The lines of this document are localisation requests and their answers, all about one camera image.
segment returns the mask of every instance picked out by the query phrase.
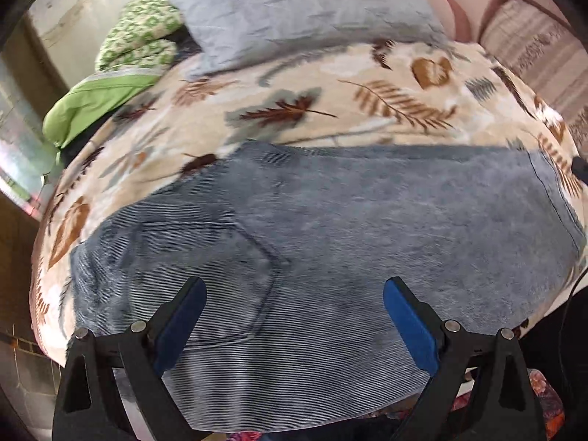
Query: green patterned pillow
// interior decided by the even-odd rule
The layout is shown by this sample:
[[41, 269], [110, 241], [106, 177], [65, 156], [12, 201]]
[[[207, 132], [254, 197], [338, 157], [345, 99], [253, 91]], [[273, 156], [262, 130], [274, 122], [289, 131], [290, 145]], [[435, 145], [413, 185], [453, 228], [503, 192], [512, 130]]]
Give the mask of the green patterned pillow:
[[102, 43], [96, 71], [108, 70], [122, 55], [173, 33], [182, 24], [179, 10], [169, 0], [132, 0]]

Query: beige blanket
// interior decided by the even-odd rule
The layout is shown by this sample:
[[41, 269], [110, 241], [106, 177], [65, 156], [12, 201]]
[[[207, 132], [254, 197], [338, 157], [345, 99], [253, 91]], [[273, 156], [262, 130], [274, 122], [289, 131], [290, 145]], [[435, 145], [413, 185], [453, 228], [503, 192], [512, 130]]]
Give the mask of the beige blanket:
[[[222, 158], [243, 140], [295, 146], [468, 144], [543, 150], [584, 219], [584, 185], [561, 117], [478, 44], [380, 42], [297, 55], [188, 83], [195, 56], [121, 108], [67, 168], [33, 254], [37, 340], [65, 364], [75, 328], [69, 253], [117, 209]], [[521, 321], [524, 334], [577, 276]]]

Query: denim fabric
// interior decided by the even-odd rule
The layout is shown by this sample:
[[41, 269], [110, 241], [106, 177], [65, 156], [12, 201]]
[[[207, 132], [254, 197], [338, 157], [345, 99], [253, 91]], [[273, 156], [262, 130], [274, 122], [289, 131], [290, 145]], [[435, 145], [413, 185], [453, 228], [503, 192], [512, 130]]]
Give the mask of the denim fabric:
[[76, 323], [123, 331], [201, 276], [207, 306], [164, 375], [178, 407], [197, 429], [302, 429], [427, 381], [383, 307], [389, 277], [495, 333], [561, 287], [584, 243], [540, 153], [247, 143], [72, 252]]

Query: silver bolt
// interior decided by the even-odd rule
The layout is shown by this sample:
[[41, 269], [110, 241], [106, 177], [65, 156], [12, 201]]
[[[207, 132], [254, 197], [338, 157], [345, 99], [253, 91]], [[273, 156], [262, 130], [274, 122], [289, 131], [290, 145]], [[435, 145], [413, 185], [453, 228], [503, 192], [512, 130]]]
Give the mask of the silver bolt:
[[143, 320], [137, 320], [130, 326], [130, 331], [133, 333], [140, 333], [147, 328], [147, 324]]
[[83, 340], [84, 338], [87, 337], [87, 328], [78, 328], [77, 330], [75, 330], [75, 332], [73, 333], [73, 335], [78, 340]]
[[515, 337], [513, 330], [509, 328], [502, 328], [501, 335], [506, 338], [507, 340], [512, 340]]
[[445, 328], [448, 329], [448, 331], [452, 331], [453, 333], [455, 333], [456, 331], [459, 331], [461, 325], [455, 320], [447, 320], [445, 322]]

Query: wall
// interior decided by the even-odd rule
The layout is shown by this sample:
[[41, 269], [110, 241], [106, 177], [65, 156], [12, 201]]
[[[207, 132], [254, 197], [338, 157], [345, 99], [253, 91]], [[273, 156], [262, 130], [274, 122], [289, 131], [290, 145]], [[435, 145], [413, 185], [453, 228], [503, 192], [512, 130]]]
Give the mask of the wall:
[[68, 86], [93, 73], [94, 60], [129, 0], [37, 0], [29, 14]]

